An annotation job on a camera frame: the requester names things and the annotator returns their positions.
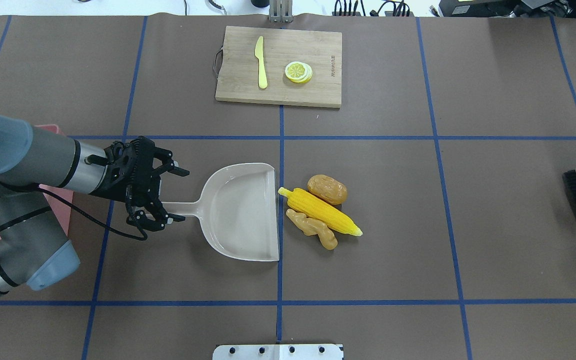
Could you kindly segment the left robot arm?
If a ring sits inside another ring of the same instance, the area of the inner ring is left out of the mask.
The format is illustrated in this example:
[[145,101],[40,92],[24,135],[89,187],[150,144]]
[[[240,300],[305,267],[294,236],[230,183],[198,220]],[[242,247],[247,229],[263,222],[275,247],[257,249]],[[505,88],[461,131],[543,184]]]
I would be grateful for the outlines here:
[[[47,197],[114,234],[142,241],[185,219],[160,201],[165,173],[185,177],[189,171],[148,137],[99,148],[0,115],[0,297],[23,284],[46,289],[80,266]],[[48,187],[123,203],[126,223],[139,235],[106,225]]]

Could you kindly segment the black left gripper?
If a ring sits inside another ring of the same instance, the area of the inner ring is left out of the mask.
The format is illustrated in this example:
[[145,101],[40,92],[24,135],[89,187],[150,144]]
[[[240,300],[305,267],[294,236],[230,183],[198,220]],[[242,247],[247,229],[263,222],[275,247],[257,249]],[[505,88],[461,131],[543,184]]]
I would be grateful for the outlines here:
[[103,155],[92,154],[90,164],[103,167],[92,196],[128,204],[128,224],[137,230],[162,231],[169,224],[185,221],[185,216],[167,212],[159,196],[162,174],[186,177],[190,171],[169,160],[169,151],[148,137],[115,141]]

